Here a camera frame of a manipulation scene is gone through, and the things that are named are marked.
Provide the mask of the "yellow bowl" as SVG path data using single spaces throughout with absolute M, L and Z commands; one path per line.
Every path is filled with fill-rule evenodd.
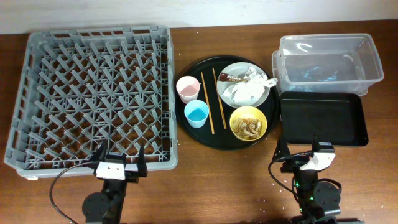
M 233 133 L 239 140 L 242 140 L 242 141 L 257 141 L 261 137 L 263 137 L 263 135 L 265 134 L 265 132 L 267 130 L 267 119 L 266 119 L 266 116 L 264 115 L 264 113 L 261 110 L 255 108 L 253 106 L 242 106 L 242 107 L 239 107 L 239 108 L 237 108 L 237 109 L 235 109 L 233 111 L 233 113 L 231 114 L 230 119 L 229 119 L 229 126 L 230 126 L 231 130 L 232 130 L 231 125 L 232 125 L 232 122 L 233 122 L 233 120 L 235 118 L 256 118 L 256 119 L 259 119 L 262 122 L 261 134 L 260 134 L 260 136 L 257 139 L 245 140 L 245 139 L 239 138 L 237 135 L 235 135 L 235 133 Z

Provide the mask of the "blue cup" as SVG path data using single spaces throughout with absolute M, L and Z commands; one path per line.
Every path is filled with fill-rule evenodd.
M 191 127 L 200 128 L 209 116 L 209 107 L 204 101 L 193 100 L 186 104 L 184 115 Z

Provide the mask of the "white napkin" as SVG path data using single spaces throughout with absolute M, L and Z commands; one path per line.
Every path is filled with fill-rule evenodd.
M 278 82 L 277 78 L 268 79 L 265 73 L 258 72 L 253 66 L 249 66 L 244 75 L 233 76 L 247 81 L 233 82 L 221 92 L 221 96 L 239 106 L 251 106 Z

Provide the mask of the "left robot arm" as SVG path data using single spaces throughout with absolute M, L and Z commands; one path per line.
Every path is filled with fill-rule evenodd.
M 147 177 L 144 146 L 138 150 L 137 170 L 126 170 L 126 155 L 109 152 L 101 143 L 90 158 L 94 176 L 103 181 L 103 188 L 87 196 L 82 205 L 86 223 L 119 223 L 128 183 L 136 184 Z

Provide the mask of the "food scraps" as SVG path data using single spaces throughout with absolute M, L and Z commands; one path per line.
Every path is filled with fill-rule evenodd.
M 253 140 L 260 136 L 262 122 L 256 118 L 235 118 L 231 127 L 239 138 Z

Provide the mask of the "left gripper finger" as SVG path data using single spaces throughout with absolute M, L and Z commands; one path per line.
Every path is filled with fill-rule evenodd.
M 102 143 L 97 145 L 97 147 L 94 150 L 94 153 L 90 157 L 89 167 L 90 168 L 97 168 L 98 164 L 101 161 L 104 161 L 105 154 L 106 154 L 106 142 L 103 141 Z
M 139 177 L 147 177 L 148 170 L 145 160 L 144 145 L 141 144 L 137 160 L 137 172 Z

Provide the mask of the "gold coffee stick wrapper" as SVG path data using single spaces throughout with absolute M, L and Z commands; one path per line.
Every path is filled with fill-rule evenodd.
M 235 76 L 229 75 L 227 73 L 221 73 L 219 75 L 219 79 L 221 82 L 246 82 L 247 81 L 247 79 L 235 77 Z

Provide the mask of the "pink cup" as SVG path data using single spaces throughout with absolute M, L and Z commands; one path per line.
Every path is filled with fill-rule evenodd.
M 177 81 L 176 89 L 180 99 L 187 104 L 197 99 L 200 83 L 195 77 L 184 76 Z

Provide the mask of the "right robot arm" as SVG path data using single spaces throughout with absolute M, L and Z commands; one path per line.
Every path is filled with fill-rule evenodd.
M 292 223 L 337 223 L 340 214 L 341 184 L 335 180 L 318 177 L 318 173 L 330 166 L 335 158 L 335 149 L 329 142 L 320 142 L 316 136 L 312 140 L 312 149 L 292 154 L 287 141 L 280 138 L 274 156 L 268 166 L 282 163 L 280 171 L 293 175 L 288 188 L 271 177 L 284 189 L 291 192 L 299 205 L 300 215 L 292 218 Z

